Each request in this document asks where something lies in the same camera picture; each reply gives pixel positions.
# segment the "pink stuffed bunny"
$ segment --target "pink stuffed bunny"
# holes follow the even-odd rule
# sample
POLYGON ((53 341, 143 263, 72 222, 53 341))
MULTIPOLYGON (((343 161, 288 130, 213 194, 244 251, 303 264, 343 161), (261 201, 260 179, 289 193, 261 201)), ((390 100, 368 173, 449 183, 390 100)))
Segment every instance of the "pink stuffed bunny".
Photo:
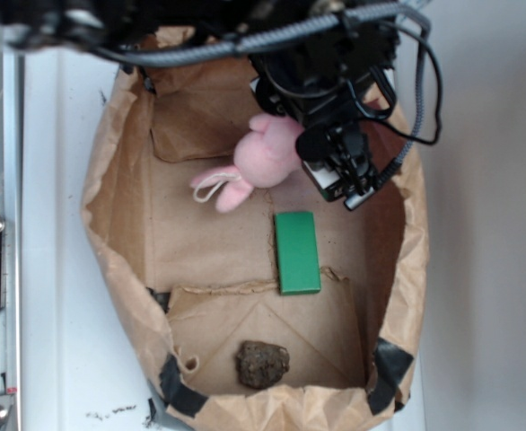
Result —
POLYGON ((303 132, 299 123, 290 117, 258 114, 251 118, 249 125, 252 131, 235 147, 234 164, 203 172, 191 181, 197 202, 207 202, 227 183, 215 208, 220 213, 228 213, 247 199, 256 187, 268 189, 276 186, 291 172, 301 168, 301 159, 295 152, 295 141, 303 132), (201 189, 212 186, 204 198, 197 195, 201 189))

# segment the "brown paper bag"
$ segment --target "brown paper bag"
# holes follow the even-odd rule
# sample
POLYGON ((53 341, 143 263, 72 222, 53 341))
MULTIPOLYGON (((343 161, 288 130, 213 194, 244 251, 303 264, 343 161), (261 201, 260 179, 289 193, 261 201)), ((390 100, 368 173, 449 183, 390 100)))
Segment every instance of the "brown paper bag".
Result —
MULTIPOLYGON (((196 203, 189 180, 227 162, 257 111, 243 85, 248 66, 151 71, 155 88, 169 89, 157 94, 137 71, 119 73, 85 181, 86 231, 168 413, 197 430, 369 429, 407 401, 414 371, 428 257, 420 160, 411 152, 354 212, 324 202, 303 172, 227 215, 196 203), (231 100, 243 108, 228 110, 231 100), (296 210, 314 214, 323 288, 283 297, 273 214, 296 210), (171 293, 167 314, 148 288, 171 293), (245 339, 287 348, 291 370, 278 385, 238 383, 234 355, 245 339)), ((405 126, 400 113, 392 121, 405 126)), ((366 130, 383 166, 402 143, 385 128, 366 130)))

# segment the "wire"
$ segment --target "wire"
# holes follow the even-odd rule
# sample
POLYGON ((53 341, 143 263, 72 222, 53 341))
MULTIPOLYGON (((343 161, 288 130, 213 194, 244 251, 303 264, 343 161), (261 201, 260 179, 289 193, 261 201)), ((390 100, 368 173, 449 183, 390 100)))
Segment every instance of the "wire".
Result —
POLYGON ((193 48, 168 48, 152 51, 128 51, 96 47, 92 53, 96 56, 143 67, 186 66, 224 57, 241 57, 248 54, 269 52, 277 46, 294 44, 312 34, 327 31, 338 26, 341 19, 348 25, 358 27, 365 22, 405 15, 421 28, 430 30, 430 22, 416 9, 402 3, 378 3, 359 6, 343 11, 340 15, 329 14, 296 22, 279 29, 237 38, 221 40, 217 43, 193 48))
POLYGON ((414 40, 416 40, 418 43, 419 43, 419 53, 418 53, 418 59, 417 59, 417 65, 416 65, 416 68, 417 68, 417 72, 416 72, 416 81, 415 81, 415 85, 416 85, 416 89, 415 89, 415 94, 416 94, 416 105, 417 105, 417 117, 420 117, 421 119, 419 121, 422 121, 422 117, 424 116, 422 114, 422 110, 424 110, 424 104, 423 104, 423 77, 424 77, 424 57, 425 57, 425 54, 427 54, 429 56, 429 58, 431 59, 431 63, 433 65, 433 69, 434 69, 434 74, 435 74, 435 77, 436 77, 436 104, 435 104, 435 109, 434 109, 434 119, 435 119, 435 122, 436 122, 436 129, 434 131, 434 136, 432 139, 423 139, 421 137, 418 137, 417 134, 418 134, 418 129, 420 129, 420 127, 422 125, 418 125, 417 127, 417 123, 419 121, 417 121, 417 119, 415 120, 415 125, 413 126, 413 131, 410 133, 410 134, 406 134, 404 132, 401 132, 400 130, 398 130, 397 128, 393 127, 391 124, 389 124, 388 122, 384 121, 384 120, 379 120, 379 119, 371 119, 371 118, 360 118, 359 121, 371 121, 371 122, 374 122, 374 123, 377 123, 377 124, 380 124, 386 128, 388 128, 389 130, 391 130, 393 133, 397 134, 398 136, 401 136, 401 137, 404 137, 406 139, 409 139, 409 140, 412 140, 412 141, 415 141, 415 142, 418 142, 420 144, 426 144, 426 145, 433 145, 433 144, 436 144, 436 142, 439 140, 439 136, 441 134, 441 131, 443 129, 443 122, 441 120, 441 108, 442 108, 442 105, 443 105, 443 76, 441 74, 441 69, 439 67, 439 64, 438 64, 438 59, 436 58, 436 55, 435 53, 433 52, 433 49, 430 47, 430 45, 428 44, 428 42, 426 41, 426 38, 425 36, 419 36, 418 34, 414 33, 413 31, 401 26, 401 25, 398 25, 394 22, 378 22, 380 25, 385 25, 385 26, 388 26, 388 27, 391 27, 391 28, 394 28, 398 31, 401 31, 405 34, 407 34, 409 37, 413 38, 414 40))

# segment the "green rectangular block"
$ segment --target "green rectangular block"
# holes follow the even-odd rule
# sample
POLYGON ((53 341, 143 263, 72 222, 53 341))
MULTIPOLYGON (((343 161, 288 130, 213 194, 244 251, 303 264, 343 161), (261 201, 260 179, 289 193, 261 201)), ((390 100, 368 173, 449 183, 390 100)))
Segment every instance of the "green rectangular block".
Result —
POLYGON ((318 293, 320 268, 313 214, 276 214, 275 232, 281 294, 318 293))

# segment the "rock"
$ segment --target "rock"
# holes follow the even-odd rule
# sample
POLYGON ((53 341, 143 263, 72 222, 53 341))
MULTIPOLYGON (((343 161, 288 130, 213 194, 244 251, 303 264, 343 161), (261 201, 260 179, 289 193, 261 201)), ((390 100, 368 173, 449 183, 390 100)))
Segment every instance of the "rock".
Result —
POLYGON ((237 354, 239 380, 254 389, 266 389, 289 371, 287 349, 260 341, 244 341, 237 354))

